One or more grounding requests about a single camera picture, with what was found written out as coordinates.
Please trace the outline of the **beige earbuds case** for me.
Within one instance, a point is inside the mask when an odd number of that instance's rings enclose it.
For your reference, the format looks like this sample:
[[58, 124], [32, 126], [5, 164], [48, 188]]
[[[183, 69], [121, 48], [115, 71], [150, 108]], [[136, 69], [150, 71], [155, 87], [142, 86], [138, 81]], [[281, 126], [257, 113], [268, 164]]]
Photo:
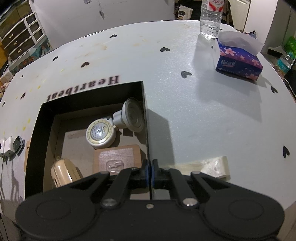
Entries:
[[57, 157], [50, 171], [55, 188], [68, 185], [83, 178], [80, 170], [69, 159]]

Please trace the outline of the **black cardboard box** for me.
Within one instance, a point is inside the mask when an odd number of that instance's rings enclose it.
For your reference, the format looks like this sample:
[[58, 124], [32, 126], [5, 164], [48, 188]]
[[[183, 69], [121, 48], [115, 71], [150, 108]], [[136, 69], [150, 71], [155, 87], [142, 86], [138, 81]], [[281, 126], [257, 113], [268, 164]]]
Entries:
[[98, 172], [115, 176], [149, 157], [144, 84], [111, 84], [41, 105], [30, 140], [25, 197]]

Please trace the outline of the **white charger plug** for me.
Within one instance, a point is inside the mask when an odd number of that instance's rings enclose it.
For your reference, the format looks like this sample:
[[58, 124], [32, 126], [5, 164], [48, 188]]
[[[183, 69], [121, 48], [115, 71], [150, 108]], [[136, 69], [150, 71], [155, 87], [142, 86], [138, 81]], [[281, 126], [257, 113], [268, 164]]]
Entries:
[[13, 142], [12, 136], [8, 137], [4, 142], [4, 162], [11, 160], [15, 156]]
[[5, 145], [5, 141], [6, 139], [5, 138], [2, 138], [0, 140], [0, 158], [2, 159], [3, 156], [4, 156], [4, 145]]

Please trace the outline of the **clear tape strip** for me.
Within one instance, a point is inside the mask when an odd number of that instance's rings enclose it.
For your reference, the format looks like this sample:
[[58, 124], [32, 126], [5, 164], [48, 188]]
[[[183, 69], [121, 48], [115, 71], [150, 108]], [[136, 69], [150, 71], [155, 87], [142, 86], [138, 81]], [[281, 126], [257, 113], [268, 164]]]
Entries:
[[198, 171], [218, 179], [226, 181], [230, 180], [230, 171], [226, 156], [193, 161], [184, 164], [169, 165], [168, 168], [177, 169], [183, 175], [190, 175], [193, 171]]

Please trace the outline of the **round white tape measure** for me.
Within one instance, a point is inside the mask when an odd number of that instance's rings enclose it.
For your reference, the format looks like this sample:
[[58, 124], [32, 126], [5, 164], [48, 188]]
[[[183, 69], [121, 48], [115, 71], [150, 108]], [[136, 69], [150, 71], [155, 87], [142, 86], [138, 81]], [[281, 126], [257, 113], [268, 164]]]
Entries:
[[95, 150], [110, 147], [116, 138], [116, 128], [110, 116], [93, 121], [86, 130], [86, 140]]

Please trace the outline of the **purple floral tissue box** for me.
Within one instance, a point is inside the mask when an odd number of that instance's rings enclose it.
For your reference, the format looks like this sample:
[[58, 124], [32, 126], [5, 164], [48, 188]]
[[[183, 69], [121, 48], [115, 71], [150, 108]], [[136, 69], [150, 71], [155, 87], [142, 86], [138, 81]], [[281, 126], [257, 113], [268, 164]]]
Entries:
[[238, 31], [219, 32], [213, 45], [213, 60], [217, 71], [256, 81], [263, 70], [257, 55], [264, 44]]

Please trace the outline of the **clear plastic water bottle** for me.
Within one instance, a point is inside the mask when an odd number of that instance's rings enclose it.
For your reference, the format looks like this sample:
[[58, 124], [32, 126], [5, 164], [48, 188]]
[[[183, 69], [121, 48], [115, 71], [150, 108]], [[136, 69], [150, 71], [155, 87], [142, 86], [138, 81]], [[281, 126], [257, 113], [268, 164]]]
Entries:
[[202, 0], [200, 16], [200, 33], [206, 39], [215, 39], [218, 36], [224, 0]]

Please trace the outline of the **white drawer cabinet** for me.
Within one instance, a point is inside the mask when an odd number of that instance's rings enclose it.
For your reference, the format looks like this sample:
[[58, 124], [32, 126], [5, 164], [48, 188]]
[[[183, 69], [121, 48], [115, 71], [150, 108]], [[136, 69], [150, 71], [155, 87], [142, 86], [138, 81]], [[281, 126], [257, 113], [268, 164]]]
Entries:
[[1, 36], [1, 44], [11, 61], [16, 61], [35, 47], [43, 37], [46, 37], [46, 34], [37, 14], [30, 13]]

